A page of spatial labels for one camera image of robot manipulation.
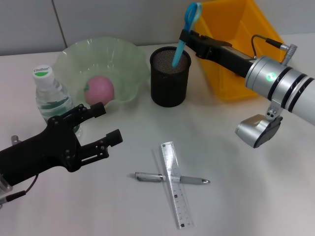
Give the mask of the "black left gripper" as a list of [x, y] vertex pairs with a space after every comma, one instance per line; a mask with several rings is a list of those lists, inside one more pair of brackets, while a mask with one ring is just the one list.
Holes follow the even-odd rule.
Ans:
[[109, 157], [108, 147], [123, 142], [120, 130], [116, 129], [100, 140], [81, 146], [81, 159], [78, 157], [79, 141], [74, 127], [83, 119], [97, 118], [106, 114], [104, 105], [99, 102], [90, 108], [83, 104], [70, 111], [49, 118], [46, 128], [38, 135], [24, 140], [0, 152], [0, 174], [14, 186], [52, 167], [61, 166], [75, 172], [81, 165]]

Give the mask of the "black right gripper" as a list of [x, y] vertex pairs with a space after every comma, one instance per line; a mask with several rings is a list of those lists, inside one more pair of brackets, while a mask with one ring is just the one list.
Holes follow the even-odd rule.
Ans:
[[195, 50], [199, 45], [196, 56], [200, 59], [209, 60], [223, 66], [235, 74], [245, 78], [253, 62], [246, 59], [246, 56], [239, 56], [230, 43], [215, 40], [205, 35], [199, 36], [199, 33], [191, 30], [188, 32], [182, 29], [179, 40], [184, 42], [190, 49]]

